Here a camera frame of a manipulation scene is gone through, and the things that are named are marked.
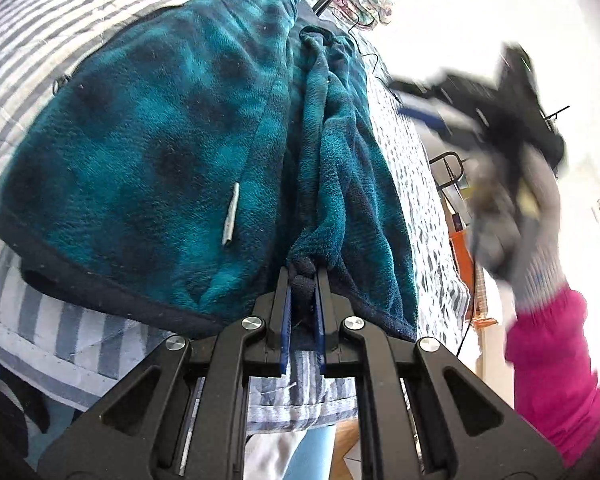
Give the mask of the pink jacket right forearm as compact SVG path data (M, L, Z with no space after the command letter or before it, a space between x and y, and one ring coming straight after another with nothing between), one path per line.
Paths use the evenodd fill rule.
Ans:
M600 384L584 334L586 302L562 286L536 310L519 313L506 338L515 410L573 465L600 431Z

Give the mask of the grey knit gloved right hand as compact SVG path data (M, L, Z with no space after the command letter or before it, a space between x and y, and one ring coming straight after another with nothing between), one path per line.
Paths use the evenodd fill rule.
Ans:
M469 246L492 278L509 284L517 313L551 302L565 286L559 261L560 194L543 155L527 145L521 151L521 177L538 205L534 218L516 218L516 200L505 186L506 160L480 154L471 168Z

